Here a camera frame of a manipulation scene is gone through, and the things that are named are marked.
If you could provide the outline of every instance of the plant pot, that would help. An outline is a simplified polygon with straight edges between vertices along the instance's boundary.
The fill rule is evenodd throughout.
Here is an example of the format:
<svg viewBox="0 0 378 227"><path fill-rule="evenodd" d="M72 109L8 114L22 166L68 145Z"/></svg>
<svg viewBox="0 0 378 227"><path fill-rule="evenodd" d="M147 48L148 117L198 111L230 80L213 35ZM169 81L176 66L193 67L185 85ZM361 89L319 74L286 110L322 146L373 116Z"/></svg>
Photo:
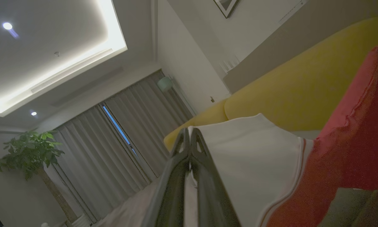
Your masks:
<svg viewBox="0 0 378 227"><path fill-rule="evenodd" d="M73 227L90 227L91 222L85 214L82 214L72 225Z"/></svg>

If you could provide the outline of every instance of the recessed ceiling light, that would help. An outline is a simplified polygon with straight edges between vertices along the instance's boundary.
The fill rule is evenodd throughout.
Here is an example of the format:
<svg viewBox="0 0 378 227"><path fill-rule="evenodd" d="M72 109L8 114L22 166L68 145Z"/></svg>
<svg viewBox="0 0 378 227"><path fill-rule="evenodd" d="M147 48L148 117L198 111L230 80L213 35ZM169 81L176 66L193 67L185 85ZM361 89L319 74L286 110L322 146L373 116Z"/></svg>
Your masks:
<svg viewBox="0 0 378 227"><path fill-rule="evenodd" d="M8 23L8 22L3 23L3 27L5 29L7 29L7 30L11 30L12 29L12 25L10 23Z"/></svg>

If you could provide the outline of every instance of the yellow sofa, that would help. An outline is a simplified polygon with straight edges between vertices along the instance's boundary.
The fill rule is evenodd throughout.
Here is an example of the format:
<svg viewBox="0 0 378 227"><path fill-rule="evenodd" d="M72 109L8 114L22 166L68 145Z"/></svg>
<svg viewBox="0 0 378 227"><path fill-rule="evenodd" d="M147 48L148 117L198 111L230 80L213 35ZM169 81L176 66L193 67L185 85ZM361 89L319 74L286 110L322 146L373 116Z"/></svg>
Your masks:
<svg viewBox="0 0 378 227"><path fill-rule="evenodd" d="M320 130L375 46L378 18L353 24L190 119L167 135L164 143L171 150L178 132L190 125L258 113L288 131Z"/></svg>

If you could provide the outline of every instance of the ceiling vent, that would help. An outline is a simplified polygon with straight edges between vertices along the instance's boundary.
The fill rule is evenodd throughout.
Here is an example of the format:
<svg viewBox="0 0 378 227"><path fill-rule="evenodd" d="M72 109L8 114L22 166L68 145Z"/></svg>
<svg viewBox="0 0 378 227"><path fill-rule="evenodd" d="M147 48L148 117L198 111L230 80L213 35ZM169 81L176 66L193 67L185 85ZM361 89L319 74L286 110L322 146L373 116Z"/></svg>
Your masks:
<svg viewBox="0 0 378 227"><path fill-rule="evenodd" d="M112 49L107 49L104 51L101 51L89 58L86 58L85 60L82 60L81 62L75 64L73 67L70 69L67 69L63 72L60 72L56 75L53 75L52 77L49 77L48 79L42 81L41 83L37 84L36 86L32 87L31 92L34 94L36 92L39 92L40 90L52 85L53 83L65 78L66 76L71 75L72 73L84 68L85 66L88 66L89 64L101 59L104 56L107 56L110 54L113 50Z"/></svg>

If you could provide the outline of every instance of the red fabric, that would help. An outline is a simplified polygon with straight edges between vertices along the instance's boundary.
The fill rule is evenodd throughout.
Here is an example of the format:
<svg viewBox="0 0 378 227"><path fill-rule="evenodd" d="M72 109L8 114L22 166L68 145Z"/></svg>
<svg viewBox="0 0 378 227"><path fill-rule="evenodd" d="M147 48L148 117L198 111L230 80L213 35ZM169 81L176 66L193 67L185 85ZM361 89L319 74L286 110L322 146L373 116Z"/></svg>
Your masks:
<svg viewBox="0 0 378 227"><path fill-rule="evenodd" d="M378 47L314 141L294 195L268 226L317 226L339 187L378 189Z"/></svg>

